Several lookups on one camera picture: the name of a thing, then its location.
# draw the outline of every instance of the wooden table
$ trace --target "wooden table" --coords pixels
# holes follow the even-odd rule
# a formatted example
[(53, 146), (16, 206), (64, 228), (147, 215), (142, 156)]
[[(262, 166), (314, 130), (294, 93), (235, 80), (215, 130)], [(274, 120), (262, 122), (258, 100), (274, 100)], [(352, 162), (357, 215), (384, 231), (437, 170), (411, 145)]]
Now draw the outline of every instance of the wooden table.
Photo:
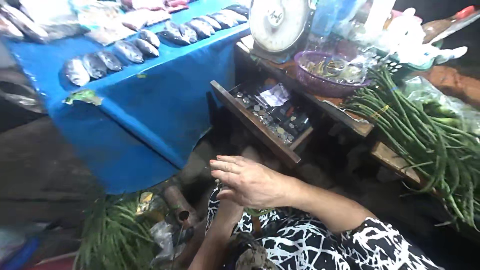
[[(274, 79), (283, 83), (287, 89), (290, 89), (310, 100), (334, 120), (343, 123), (355, 133), (363, 137), (366, 137), (370, 131), (372, 131), (374, 127), (372, 123), (367, 122), (358, 115), (343, 112), (338, 108), (338, 105), (344, 101), (342, 98), (328, 98), (309, 93), (308, 88), (303, 86), (296, 79), (296, 65), (293, 60), (281, 65), (275, 64), (269, 60), (251, 55), (250, 51), (252, 48), (252, 36), (246, 36), (237, 42), (237, 49), (247, 61), (252, 61), (260, 68), (266, 70)], [(424, 184), (423, 180), (418, 176), (414, 169), (402, 170), (402, 168), (407, 166), (407, 162), (403, 158), (398, 157), (398, 155), (384, 143), (377, 142), (373, 147), (371, 154), (383, 165), (405, 177), (411, 183), (418, 185)]]
[(282, 65), (277, 65), (269, 60), (251, 56), (250, 50), (252, 48), (252, 36), (246, 36), (237, 42), (237, 49), (241, 52), (246, 60), (254, 62), (259, 67), (269, 72), (274, 79), (283, 83), (283, 85), (285, 85), (288, 89), (291, 89), (292, 91), (312, 101), (315, 105), (317, 105), (317, 107), (327, 113), (334, 120), (342, 122), (363, 137), (366, 137), (370, 131), (372, 131), (374, 127), (373, 124), (355, 114), (349, 112), (345, 113), (337, 107), (344, 101), (342, 98), (328, 98), (310, 94), (307, 87), (303, 86), (297, 81), (295, 72), (296, 65), (293, 60), (290, 60)]

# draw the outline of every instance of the wooden plank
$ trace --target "wooden plank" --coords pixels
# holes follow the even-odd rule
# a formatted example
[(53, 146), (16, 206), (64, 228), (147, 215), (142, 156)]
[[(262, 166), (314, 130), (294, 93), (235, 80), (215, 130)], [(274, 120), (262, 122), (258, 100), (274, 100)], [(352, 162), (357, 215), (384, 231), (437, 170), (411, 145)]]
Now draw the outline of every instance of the wooden plank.
[(300, 135), (300, 137), (297, 138), (297, 140), (295, 140), (292, 145), (290, 146), (290, 149), (292, 150), (295, 150), (297, 149), (297, 147), (306, 139), (308, 138), (308, 136), (310, 136), (310, 134), (312, 134), (313, 132), (313, 127), (309, 127), (307, 128), (307, 130), (305, 130), (305, 132), (302, 133), (302, 135)]
[(414, 169), (409, 168), (402, 170), (402, 168), (408, 166), (408, 163), (384, 143), (377, 142), (372, 149), (372, 155), (388, 168), (406, 177), (410, 181), (420, 185), (424, 184)]
[(244, 56), (250, 62), (260, 66), (262, 69), (266, 70), (274, 79), (283, 83), (288, 89), (300, 94), (305, 97), (307, 100), (313, 102), (318, 108), (326, 112), (334, 120), (342, 122), (347, 127), (351, 128), (357, 134), (366, 137), (370, 131), (372, 131), (374, 125), (371, 123), (358, 122), (352, 119), (350, 116), (346, 115), (344, 112), (340, 111), (338, 108), (332, 106), (331, 104), (324, 102), (324, 100), (329, 100), (329, 98), (322, 98), (319, 96), (314, 96), (308, 93), (305, 86), (300, 84), (295, 78), (294, 70), (282, 69), (278, 65), (271, 63), (265, 59), (253, 60), (250, 56), (250, 49), (244, 43), (240, 45), (237, 43), (237, 48), (241, 52), (241, 55)]
[(259, 122), (243, 105), (216, 81), (210, 84), (217, 98), (264, 144), (269, 147), (287, 166), (293, 168), (300, 162), (300, 157), (273, 135), (268, 128)]

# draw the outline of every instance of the finger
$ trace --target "finger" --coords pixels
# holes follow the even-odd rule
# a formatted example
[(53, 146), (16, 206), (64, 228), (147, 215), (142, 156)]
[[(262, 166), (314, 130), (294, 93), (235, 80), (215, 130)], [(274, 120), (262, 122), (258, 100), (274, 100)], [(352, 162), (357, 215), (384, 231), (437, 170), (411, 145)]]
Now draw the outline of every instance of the finger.
[(225, 161), (211, 160), (210, 167), (213, 170), (222, 170), (224, 172), (232, 172), (236, 174), (241, 172), (241, 167), (239, 165)]
[(232, 172), (224, 172), (221, 170), (214, 170), (212, 171), (212, 176), (214, 178), (220, 179), (223, 184), (231, 186), (233, 188), (238, 186), (238, 182), (240, 180), (240, 176), (238, 174)]
[(217, 195), (216, 199), (217, 200), (230, 200), (230, 201), (235, 201), (235, 190), (233, 189), (222, 189)]
[(219, 160), (219, 161), (234, 163), (234, 164), (237, 164), (239, 166), (246, 165), (246, 163), (244, 161), (245, 158), (240, 157), (240, 156), (217, 156), (216, 159)]

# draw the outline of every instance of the purple plastic basket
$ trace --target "purple plastic basket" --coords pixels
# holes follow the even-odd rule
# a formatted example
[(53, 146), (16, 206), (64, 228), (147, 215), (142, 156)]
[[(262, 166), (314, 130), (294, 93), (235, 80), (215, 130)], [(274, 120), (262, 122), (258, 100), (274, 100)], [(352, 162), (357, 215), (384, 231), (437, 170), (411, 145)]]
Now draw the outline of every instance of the purple plastic basket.
[(312, 62), (320, 62), (325, 57), (331, 57), (332, 55), (319, 51), (301, 51), (295, 55), (295, 63), (297, 64), (297, 79), (307, 87), (308, 91), (314, 95), (331, 98), (343, 98), (351, 96), (356, 89), (367, 86), (371, 82), (370, 80), (366, 80), (361, 85), (349, 85), (332, 82), (322, 77), (313, 75), (300, 66), (300, 59), (303, 56), (307, 57), (307, 59)]

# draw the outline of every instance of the blue plastic bottle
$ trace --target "blue plastic bottle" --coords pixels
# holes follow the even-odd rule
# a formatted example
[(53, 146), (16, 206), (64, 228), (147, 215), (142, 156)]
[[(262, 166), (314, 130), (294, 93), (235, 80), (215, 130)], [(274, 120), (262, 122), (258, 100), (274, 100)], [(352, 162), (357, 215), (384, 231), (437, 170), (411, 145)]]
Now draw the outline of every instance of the blue plastic bottle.
[(318, 0), (306, 50), (319, 50), (332, 32), (344, 0)]

